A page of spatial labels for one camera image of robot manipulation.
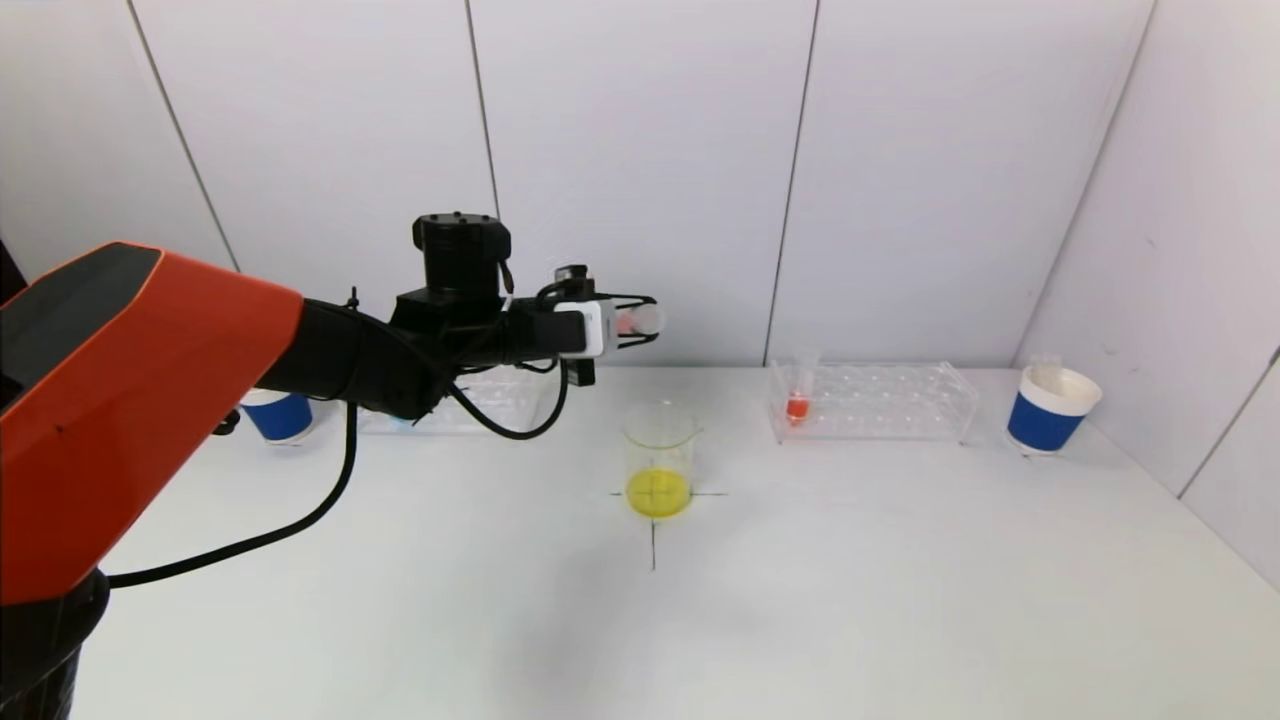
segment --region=orange liquid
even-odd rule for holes
[[[809,416],[809,398],[801,396],[791,396],[787,398],[787,421],[791,425],[799,425],[805,421]]]

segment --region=black cable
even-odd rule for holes
[[[352,301],[351,302],[352,304],[355,302],[355,292],[352,292]],[[334,306],[334,307],[338,309],[338,310],[340,310],[340,311],[356,314],[355,309],[352,306],[349,306],[349,305],[347,307],[339,307],[339,306]],[[397,333],[394,329],[392,329],[390,325],[387,325],[381,320],[376,320],[374,318],[369,318],[367,315],[362,315],[362,318],[367,319],[375,327],[378,327],[384,333],[387,333],[389,337],[394,338],[397,342],[399,342],[406,348],[408,348],[410,352],[412,352],[415,356],[417,356],[419,360],[421,360],[426,366],[431,368],[436,374],[439,374],[440,377],[445,377],[445,378],[448,377],[448,374],[436,364],[436,361],[433,357],[430,357],[421,348],[419,348],[412,342],[410,342],[407,338],[404,338],[403,336],[401,336],[399,333]],[[494,433],[497,433],[497,434],[499,434],[499,436],[502,436],[504,438],[509,438],[509,439],[532,439],[532,438],[535,438],[535,437],[545,433],[547,430],[549,430],[550,427],[556,424],[556,420],[559,419],[561,411],[564,410],[564,400],[568,396],[568,365],[566,365],[563,363],[557,363],[553,359],[552,360],[552,365],[548,366],[548,368],[545,368],[545,369],[532,368],[532,366],[527,368],[527,369],[531,369],[534,372],[549,373],[549,372],[552,372],[556,368],[557,364],[559,364],[559,366],[561,366],[561,386],[559,386],[559,395],[556,397],[556,407],[552,409],[552,414],[547,418],[547,420],[543,421],[541,425],[538,425],[536,428],[534,428],[531,430],[512,430],[512,429],[504,428],[504,427],[499,425],[498,423],[493,421],[479,407],[476,407],[475,404],[471,402],[471,398],[468,398],[466,396],[466,393],[462,392],[453,380],[448,380],[447,389],[448,389],[448,393],[451,396],[453,396],[454,400],[458,401],[458,405],[462,405],[462,407],[472,418],[475,418],[477,423],[480,423],[481,425],[484,425],[489,430],[492,430],[492,432],[494,432]],[[282,539],[293,537],[293,536],[301,533],[302,530],[306,530],[311,525],[315,525],[316,523],[319,523],[320,519],[324,518],[329,512],[329,510],[333,509],[334,505],[337,505],[338,498],[342,497],[342,493],[347,489],[347,484],[351,480],[351,473],[352,473],[352,470],[356,466],[356,436],[357,436],[357,433],[356,433],[356,418],[357,418],[357,409],[358,409],[358,406],[355,402],[348,402],[347,404],[347,423],[346,423],[346,428],[347,428],[347,443],[346,443],[346,451],[344,451],[344,455],[343,455],[343,459],[342,459],[342,470],[338,473],[338,482],[334,484],[333,489],[329,491],[329,495],[320,502],[320,505],[316,506],[316,509],[312,510],[311,512],[308,512],[305,518],[302,518],[301,520],[298,520],[296,523],[292,523],[289,525],[279,528],[276,530],[271,530],[271,532],[264,533],[261,536],[256,536],[256,537],[252,537],[252,538],[248,538],[248,539],[234,542],[234,543],[228,544],[225,547],[220,547],[218,550],[204,552],[201,555],[196,555],[196,556],[188,557],[186,560],[179,560],[177,562],[170,562],[168,565],[161,565],[159,568],[151,568],[148,570],[138,570],[138,571],[134,571],[134,573],[122,573],[119,575],[109,575],[106,578],[106,582],[108,582],[109,587],[111,589],[129,588],[129,587],[134,587],[134,585],[142,585],[142,584],[147,584],[147,583],[154,583],[156,580],[165,580],[165,579],[173,578],[175,575],[182,575],[184,573],[191,573],[192,570],[198,570],[201,568],[207,568],[209,565],[212,565],[215,562],[221,562],[223,560],[228,560],[228,559],[236,557],[237,555],[243,555],[246,552],[250,552],[250,551],[253,551],[253,550],[259,550],[261,547],[266,547],[266,546],[269,546],[269,544],[271,544],[274,542],[279,542]]]
[[[561,410],[564,410],[564,398],[568,396],[568,365],[561,363],[561,389],[559,395],[556,397],[556,407],[552,409],[552,414],[548,415],[545,420],[543,420],[541,425],[538,425],[531,430],[524,430],[524,432],[512,430],[499,425],[498,423],[494,423],[492,419],[489,419],[488,415],[480,411],[480,409],[471,402],[471,398],[467,397],[465,392],[458,389],[458,386],[453,383],[449,383],[449,395],[452,395],[453,400],[457,400],[458,405],[466,409],[466,411],[472,418],[475,418],[477,423],[489,428],[494,433],[509,439],[532,439],[545,433],[547,430],[552,429],[552,425],[554,425],[556,420],[559,419]]]
[[[556,292],[558,292],[561,290],[561,287],[562,287],[562,283],[559,281],[556,281],[552,284],[544,286],[541,290],[538,291],[538,295],[534,296],[534,305],[538,306],[538,307],[541,307],[543,306],[543,301],[547,300],[548,297],[550,297],[552,295],[554,295]]]
[[[116,588],[129,588],[133,585],[141,585],[146,583],[154,583],[156,580],[164,580],[173,578],[174,575],[182,575],[183,573],[189,573],[192,570],[198,570],[212,565],[214,562],[220,562],[229,557],[236,557],[237,555],[243,555],[251,550],[257,550],[260,547],[271,544],[273,542],[279,542],[284,538],[296,536],[302,530],[315,525],[324,518],[329,510],[333,509],[338,498],[342,497],[344,489],[347,489],[347,483],[351,480],[351,471],[356,466],[356,404],[347,404],[347,448],[342,457],[342,471],[338,473],[338,482],[329,491],[329,496],[324,498],[320,505],[308,512],[305,518],[285,525],[278,530],[271,530],[257,537],[248,539],[242,539],[234,542],[225,547],[204,552],[195,557],[188,557],[186,560],[179,560],[178,562],[170,562],[168,565],[161,565],[159,568],[151,568],[150,570],[138,570],[136,573],[123,573],[120,575],[109,575],[106,578],[111,589]]]
[[[422,348],[420,348],[419,346],[410,342],[404,336],[396,332],[390,325],[383,323],[381,320],[376,320],[374,318],[370,318],[370,320],[376,328],[381,329],[384,333],[387,333],[388,337],[404,346],[406,350],[412,352],[419,360],[422,361],[424,365],[431,368],[438,375],[443,378],[449,377],[440,368],[440,365],[435,361],[434,357],[424,352]],[[479,407],[475,406],[475,404],[471,402],[471,398],[467,397],[465,392],[458,389],[457,383],[454,383],[453,380],[448,380],[445,389],[454,400],[458,401],[458,405],[461,405],[462,409],[466,410],[468,415],[475,418],[477,423],[488,428],[490,432],[508,439],[534,439],[535,437],[549,430],[552,425],[556,424],[556,420],[559,419],[561,411],[564,410],[564,398],[568,396],[568,365],[561,363],[559,366],[561,366],[561,388],[559,388],[559,395],[556,397],[556,407],[552,409],[552,414],[547,416],[547,420],[544,420],[541,425],[538,425],[531,430],[512,430],[509,428],[499,425],[498,423],[494,423],[488,415],[484,414],[484,411],[481,411]]]
[[[559,359],[552,357],[552,364],[545,368],[539,368],[538,365],[530,365],[529,363],[516,363],[516,366],[520,368],[521,370],[529,370],[530,373],[538,373],[539,375],[545,375],[547,373],[554,370],[556,365],[558,364]]]

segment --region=test tube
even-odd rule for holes
[[[822,360],[822,351],[814,347],[800,347],[795,351],[791,392],[787,396],[787,421],[792,427],[803,424],[809,418],[809,404],[819,360]]]
[[[660,333],[662,328],[666,325],[667,314],[663,313],[662,306],[646,302],[626,310],[618,310],[616,327],[618,334],[657,334]]]

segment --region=table surface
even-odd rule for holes
[[[1280,717],[1280,593],[1093,427],[1015,452],[1016,373],[965,375],[964,445],[777,445],[762,369],[602,368],[526,443],[361,436],[315,528],[114,593],[73,717]],[[611,493],[658,397],[724,495],[652,532]],[[340,425],[210,438],[104,569],[302,516]]]

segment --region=paper cup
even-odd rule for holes
[[[301,395],[253,388],[241,407],[266,442],[291,442],[311,429],[311,405]]]
[[[1023,370],[1009,437],[1029,454],[1052,454],[1102,400],[1102,388],[1075,370],[1032,366]]]

